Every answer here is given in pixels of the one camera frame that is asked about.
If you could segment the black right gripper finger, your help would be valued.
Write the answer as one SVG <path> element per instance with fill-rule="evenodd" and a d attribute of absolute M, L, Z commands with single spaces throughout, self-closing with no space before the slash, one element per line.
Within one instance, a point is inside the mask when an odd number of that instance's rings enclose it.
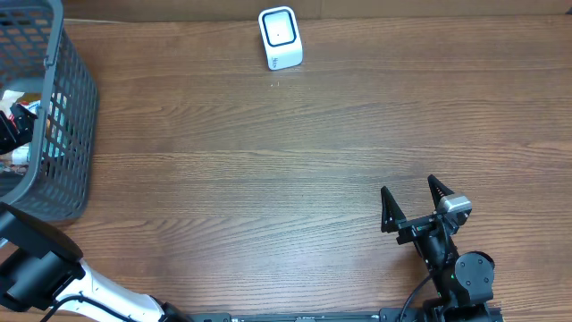
<path fill-rule="evenodd" d="M 393 198 L 390 190 L 383 186 L 382 197 L 382 226 L 400 226 L 407 221 L 397 201 Z"/>
<path fill-rule="evenodd" d="M 433 204 L 436 210 L 449 210 L 450 196 L 454 197 L 455 192 L 443 184 L 435 175 L 430 174 L 427 177 L 428 186 L 433 198 Z"/>

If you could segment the brown red snack bag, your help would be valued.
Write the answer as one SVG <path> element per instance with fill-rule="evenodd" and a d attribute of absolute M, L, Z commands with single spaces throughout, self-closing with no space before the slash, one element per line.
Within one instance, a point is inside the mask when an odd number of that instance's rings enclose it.
<path fill-rule="evenodd" d="M 4 112 L 8 117 L 10 117 L 12 115 L 10 107 L 14 103 L 20 103 L 25 106 L 31 113 L 38 116 L 38 107 L 41 103 L 40 99 L 40 93 L 22 92 L 7 89 L 1 95 L 1 112 Z M 25 174 L 29 167 L 30 143 L 16 148 L 7 154 L 1 154 L 1 171 Z"/>

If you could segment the teal wet wipes pack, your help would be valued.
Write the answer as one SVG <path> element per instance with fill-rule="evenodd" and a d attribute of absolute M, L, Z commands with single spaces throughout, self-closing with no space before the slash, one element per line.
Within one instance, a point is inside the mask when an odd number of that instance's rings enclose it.
<path fill-rule="evenodd" d="M 71 126 L 67 116 L 67 97 L 62 93 L 54 93 L 48 109 L 46 119 L 46 141 L 43 144 L 43 151 L 49 157 L 61 157 L 64 155 L 63 149 L 67 147 L 67 134 Z"/>

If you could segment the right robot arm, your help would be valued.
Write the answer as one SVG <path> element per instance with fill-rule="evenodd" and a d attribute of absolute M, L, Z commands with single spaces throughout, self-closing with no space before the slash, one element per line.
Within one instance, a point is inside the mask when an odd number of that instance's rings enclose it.
<path fill-rule="evenodd" d="M 396 233 L 399 245 L 413 243 L 428 276 L 419 283 L 401 308 L 384 308 L 381 321 L 501 321 L 493 299 L 495 263 L 486 253 L 460 254 L 452 236 L 466 223 L 472 202 L 434 175 L 427 177 L 434 210 L 408 220 L 390 190 L 381 188 L 381 231 Z"/>

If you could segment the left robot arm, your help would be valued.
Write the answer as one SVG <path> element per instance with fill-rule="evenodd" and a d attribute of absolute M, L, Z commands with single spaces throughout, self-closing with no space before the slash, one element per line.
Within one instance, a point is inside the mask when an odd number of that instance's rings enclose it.
<path fill-rule="evenodd" d="M 132 292 L 92 270 L 79 246 L 50 225 L 83 211 L 88 194 L 95 116 L 80 125 L 55 105 L 31 112 L 19 103 L 1 116 L 1 151 L 24 143 L 28 169 L 1 197 L 1 236 L 16 251 L 1 264 L 1 304 L 13 311 L 71 310 L 97 321 L 186 321 L 168 302 Z"/>

